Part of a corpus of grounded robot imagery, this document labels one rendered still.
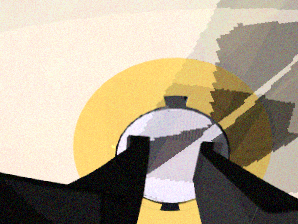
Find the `grey cylinder with two slots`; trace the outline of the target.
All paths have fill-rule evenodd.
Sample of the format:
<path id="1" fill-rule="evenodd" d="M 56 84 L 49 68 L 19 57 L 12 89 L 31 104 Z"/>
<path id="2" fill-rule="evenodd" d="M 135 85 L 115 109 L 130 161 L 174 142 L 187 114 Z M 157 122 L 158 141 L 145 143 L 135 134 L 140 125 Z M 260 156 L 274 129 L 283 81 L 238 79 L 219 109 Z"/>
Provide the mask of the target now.
<path id="1" fill-rule="evenodd" d="M 216 119 L 186 107 L 184 96 L 165 96 L 166 105 L 141 113 L 121 133 L 117 155 L 140 139 L 150 141 L 144 197 L 160 202 L 194 198 L 201 145 L 229 157 Z"/>

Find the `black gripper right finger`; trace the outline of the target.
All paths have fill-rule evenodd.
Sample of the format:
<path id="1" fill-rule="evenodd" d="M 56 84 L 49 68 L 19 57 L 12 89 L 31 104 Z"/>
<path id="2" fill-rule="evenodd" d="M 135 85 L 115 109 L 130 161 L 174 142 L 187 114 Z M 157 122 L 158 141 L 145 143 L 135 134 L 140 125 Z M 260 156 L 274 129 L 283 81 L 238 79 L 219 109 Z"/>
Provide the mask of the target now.
<path id="1" fill-rule="evenodd" d="M 196 175 L 201 224 L 298 224 L 298 198 L 201 145 Z"/>

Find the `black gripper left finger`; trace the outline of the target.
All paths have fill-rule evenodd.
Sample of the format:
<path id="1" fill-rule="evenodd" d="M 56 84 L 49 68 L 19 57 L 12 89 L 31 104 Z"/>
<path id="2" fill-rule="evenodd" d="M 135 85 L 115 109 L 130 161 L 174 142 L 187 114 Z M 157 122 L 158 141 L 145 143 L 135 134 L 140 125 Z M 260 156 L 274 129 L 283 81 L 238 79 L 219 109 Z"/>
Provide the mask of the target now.
<path id="1" fill-rule="evenodd" d="M 149 153 L 140 139 L 71 184 L 0 172 L 0 224 L 137 224 Z"/>

